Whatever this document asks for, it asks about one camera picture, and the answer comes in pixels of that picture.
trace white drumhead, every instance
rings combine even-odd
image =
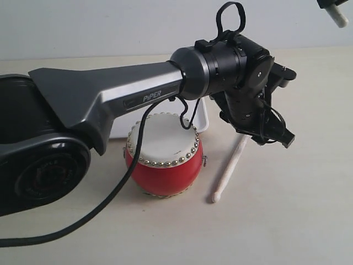
[[[135,155],[140,123],[131,130],[127,148]],[[147,118],[139,162],[152,167],[177,166],[187,162],[197,152],[199,134],[196,128],[185,130],[176,114],[155,114]]]

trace red drum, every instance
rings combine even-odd
[[[132,162],[139,122],[127,138],[125,161]],[[150,115],[145,124],[141,154],[132,173],[135,182],[147,193],[169,197],[186,190],[201,170],[202,143],[195,127],[185,130],[177,114]]]

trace white wall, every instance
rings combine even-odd
[[[215,15],[225,2],[0,0],[0,60],[168,54],[215,37]],[[269,49],[353,45],[353,1],[341,6],[352,20],[345,29],[316,0],[241,2],[244,35]],[[238,26],[235,12],[225,12],[226,26]]]

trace drumstick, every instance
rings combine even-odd
[[[224,170],[224,173],[218,183],[216,191],[212,195],[212,202],[213,203],[216,203],[221,199],[221,194],[224,191],[224,189],[226,188],[228,181],[231,178],[231,176],[236,168],[236,165],[240,159],[240,156],[242,155],[242,153],[244,151],[244,147],[247,144],[249,138],[250,138],[249,135],[242,135],[239,143],[238,143],[238,141],[236,141],[236,145],[234,147],[234,153],[233,153],[226,169]]]

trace table surface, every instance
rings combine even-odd
[[[0,264],[352,264],[353,47],[281,50],[298,73],[273,96],[296,134],[289,149],[249,142],[221,201],[209,197],[239,137],[206,101],[201,139],[208,164],[194,185],[169,199],[141,193],[132,180],[95,219],[60,240],[0,249]],[[111,67],[166,56],[41,60],[44,66]],[[0,73],[33,61],[0,62]],[[123,140],[112,140],[81,184],[63,199],[0,218],[0,237],[59,230],[101,202],[126,171]]]

